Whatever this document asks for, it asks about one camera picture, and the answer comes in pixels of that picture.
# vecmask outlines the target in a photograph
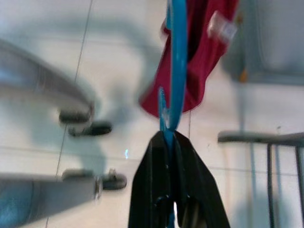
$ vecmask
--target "red bag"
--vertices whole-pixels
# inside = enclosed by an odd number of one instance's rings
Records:
[[[198,106],[205,92],[208,75],[219,58],[225,53],[226,45],[217,39],[209,38],[207,28],[215,11],[232,20],[238,0],[187,0],[188,64],[187,84],[183,112]],[[140,98],[140,105],[148,113],[158,115],[158,90],[164,89],[169,102],[171,87],[171,34],[168,39],[155,80],[148,91]]]

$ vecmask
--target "white tile floor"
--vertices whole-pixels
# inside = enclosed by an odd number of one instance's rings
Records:
[[[0,172],[61,175],[67,168],[96,173],[116,168],[129,181],[123,191],[104,192],[100,204],[83,205],[25,227],[127,227],[132,179],[158,130],[158,121],[136,101],[161,57],[166,1],[0,0],[0,5],[0,38],[76,79],[96,101],[96,117],[114,124],[108,136],[72,139],[64,136],[57,114],[43,104],[0,100]],[[231,227],[269,227],[266,148],[219,145],[218,132],[302,131],[303,98],[304,90],[296,86],[236,86],[218,64],[203,103],[182,117],[179,131],[190,136],[215,176]],[[279,148],[274,158],[279,227],[299,228],[294,154],[290,148]]]

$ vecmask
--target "clear plastic tag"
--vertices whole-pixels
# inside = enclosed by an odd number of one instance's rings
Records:
[[[207,34],[209,38],[218,38],[228,44],[237,32],[233,22],[228,21],[221,13],[215,11],[208,24]]]

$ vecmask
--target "metal rod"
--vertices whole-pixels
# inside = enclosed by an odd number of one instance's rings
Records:
[[[297,167],[297,172],[298,172],[301,213],[302,213],[302,225],[304,227],[303,168],[302,168],[302,154],[301,154],[300,147],[295,148],[295,159],[296,159],[296,167]]]
[[[272,144],[267,144],[267,189],[270,228],[275,228],[274,204],[272,195]]]

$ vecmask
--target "red fabric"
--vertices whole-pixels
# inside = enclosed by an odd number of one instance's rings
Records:
[[[184,112],[201,103],[206,79],[226,50],[223,43],[207,35],[211,16],[217,10],[232,20],[237,3],[238,0],[187,0],[188,65]],[[168,103],[170,100],[171,35],[166,29],[164,32],[169,35],[155,80],[140,98],[143,109],[157,117],[159,87],[163,87]]]

